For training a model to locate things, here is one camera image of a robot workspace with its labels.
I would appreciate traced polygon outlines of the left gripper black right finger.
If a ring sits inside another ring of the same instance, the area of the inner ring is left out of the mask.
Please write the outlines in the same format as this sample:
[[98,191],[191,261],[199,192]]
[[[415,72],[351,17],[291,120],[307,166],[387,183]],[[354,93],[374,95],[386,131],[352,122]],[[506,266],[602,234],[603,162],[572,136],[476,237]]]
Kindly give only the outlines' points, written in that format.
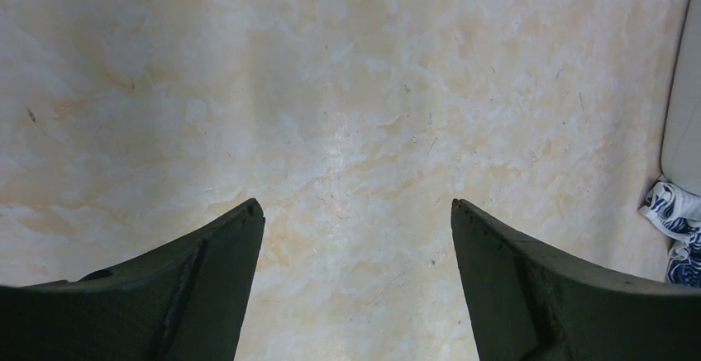
[[700,291],[575,257],[455,199],[451,229],[482,360],[697,360]]

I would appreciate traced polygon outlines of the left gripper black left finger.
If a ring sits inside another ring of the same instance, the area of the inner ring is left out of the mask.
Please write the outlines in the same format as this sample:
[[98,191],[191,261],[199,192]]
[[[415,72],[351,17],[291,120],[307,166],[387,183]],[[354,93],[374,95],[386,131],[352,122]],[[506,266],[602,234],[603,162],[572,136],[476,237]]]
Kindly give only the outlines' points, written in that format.
[[249,199],[78,281],[1,289],[4,360],[232,360],[265,228]]

